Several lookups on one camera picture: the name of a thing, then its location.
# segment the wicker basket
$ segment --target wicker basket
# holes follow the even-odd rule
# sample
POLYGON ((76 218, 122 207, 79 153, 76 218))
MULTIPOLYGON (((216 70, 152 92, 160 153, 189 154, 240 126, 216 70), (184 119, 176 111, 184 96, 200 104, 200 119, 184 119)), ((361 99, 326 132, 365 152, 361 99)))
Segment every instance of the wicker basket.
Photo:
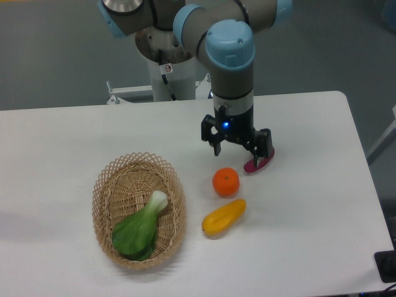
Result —
POLYGON ((174 254, 186 230, 183 188, 172 166, 150 153, 133 153, 111 162, 99 175, 93 190, 93 225, 102 251, 115 263, 130 269, 153 267, 174 254), (155 252, 142 262, 122 257, 111 243, 115 224, 141 209, 153 191, 168 196, 158 215, 155 252))

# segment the black cable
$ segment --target black cable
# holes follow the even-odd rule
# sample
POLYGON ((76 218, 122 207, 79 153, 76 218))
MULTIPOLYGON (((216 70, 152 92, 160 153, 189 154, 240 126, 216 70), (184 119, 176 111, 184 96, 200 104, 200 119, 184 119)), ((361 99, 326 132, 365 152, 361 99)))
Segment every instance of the black cable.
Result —
POLYGON ((393 297, 396 296, 396 290, 390 290, 396 287, 396 283, 392 286, 388 286, 384 291, 380 293, 380 297, 393 297))
POLYGON ((151 9, 151 13, 153 15, 153 24, 156 25, 158 22, 158 14, 157 14, 157 9, 155 8, 154 1, 153 0, 148 0, 148 4, 151 9))
MULTIPOLYGON (((161 67, 162 65, 162 56, 163 56, 163 51, 162 50, 158 50, 158 65, 161 67)), ((171 99, 172 101, 177 101, 178 99, 176 98, 176 96, 174 95, 174 91, 172 90, 168 79, 166 78, 165 74, 161 74, 161 78, 163 83, 166 85, 166 87, 168 88, 169 94, 171 95, 171 99)))
POLYGON ((199 39, 199 41, 197 43, 197 48, 196 48, 196 57, 197 57, 197 59, 199 58, 200 44, 203 42, 203 40, 205 39, 207 34, 208 34, 208 31, 206 31, 204 34, 202 34, 202 36, 200 37, 200 39, 199 39))
POLYGON ((243 3, 240 0, 234 0, 234 2, 237 3, 239 8, 241 9, 243 17, 245 18, 245 23, 247 23, 250 26, 249 14, 246 8, 243 6, 243 3))

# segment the bok choy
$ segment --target bok choy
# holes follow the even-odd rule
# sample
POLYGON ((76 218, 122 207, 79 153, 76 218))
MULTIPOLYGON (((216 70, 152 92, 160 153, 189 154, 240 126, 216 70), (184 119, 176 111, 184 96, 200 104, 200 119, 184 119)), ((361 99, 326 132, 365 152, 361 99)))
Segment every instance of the bok choy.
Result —
POLYGON ((164 192, 154 191, 147 204, 114 226, 114 248, 129 260, 143 261, 155 250, 158 214, 168 205, 164 192))

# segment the orange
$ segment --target orange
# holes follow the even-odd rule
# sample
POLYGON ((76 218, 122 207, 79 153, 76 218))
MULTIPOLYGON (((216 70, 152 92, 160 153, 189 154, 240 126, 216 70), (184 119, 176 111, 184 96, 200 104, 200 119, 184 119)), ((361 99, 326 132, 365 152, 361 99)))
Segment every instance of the orange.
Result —
POLYGON ((213 176, 212 184, 217 194, 222 197, 230 196, 239 189, 239 177, 234 169, 222 168, 213 176))

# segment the blue joint cap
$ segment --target blue joint cap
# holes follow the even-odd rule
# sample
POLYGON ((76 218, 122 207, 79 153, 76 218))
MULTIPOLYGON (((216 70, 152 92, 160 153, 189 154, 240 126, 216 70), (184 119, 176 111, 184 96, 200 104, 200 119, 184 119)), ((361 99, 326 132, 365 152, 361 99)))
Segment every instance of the blue joint cap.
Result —
POLYGON ((110 17, 107 10, 103 7, 101 0, 98 1, 98 7, 99 7, 99 10, 100 10, 103 18, 105 19, 105 22, 107 23, 107 26, 110 29, 111 34, 113 34, 113 36, 115 38, 126 37, 125 33, 123 31, 121 31, 121 29, 117 26, 117 24, 110 17))
POLYGON ((277 16, 273 25, 278 25, 284 20, 290 18, 291 11, 293 10, 293 0, 278 0, 277 1, 277 16))
POLYGON ((254 59, 253 31, 245 22, 222 20, 206 35, 206 52, 214 65, 228 71, 247 68, 254 59))
POLYGON ((202 6, 197 5, 197 4, 186 5, 182 9, 180 9, 179 12, 176 14, 176 17, 174 17, 173 33, 182 45, 183 45, 182 33, 183 33, 184 23, 186 22, 190 13, 193 12, 197 8, 202 8, 202 6))

